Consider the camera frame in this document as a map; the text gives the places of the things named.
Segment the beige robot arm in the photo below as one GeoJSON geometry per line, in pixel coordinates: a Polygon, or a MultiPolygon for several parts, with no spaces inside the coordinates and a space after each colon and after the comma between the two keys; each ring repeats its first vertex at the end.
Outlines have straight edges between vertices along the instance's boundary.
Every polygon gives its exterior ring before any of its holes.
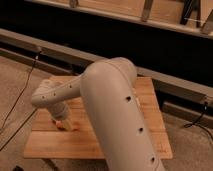
{"type": "Polygon", "coordinates": [[[31,103],[63,120],[66,101],[80,97],[110,171],[165,171],[138,103],[136,79],[130,60],[99,60],[65,83],[42,81],[31,103]]]}

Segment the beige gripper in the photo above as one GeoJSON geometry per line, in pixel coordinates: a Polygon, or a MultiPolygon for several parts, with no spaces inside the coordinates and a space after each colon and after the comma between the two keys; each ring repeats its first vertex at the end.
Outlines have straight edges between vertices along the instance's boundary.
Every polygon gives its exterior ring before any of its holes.
{"type": "Polygon", "coordinates": [[[69,106],[66,103],[54,104],[50,108],[50,113],[55,120],[59,120],[59,121],[64,120],[63,126],[66,130],[68,131],[72,130],[71,121],[69,119],[66,119],[68,115],[70,114],[69,106]]]}

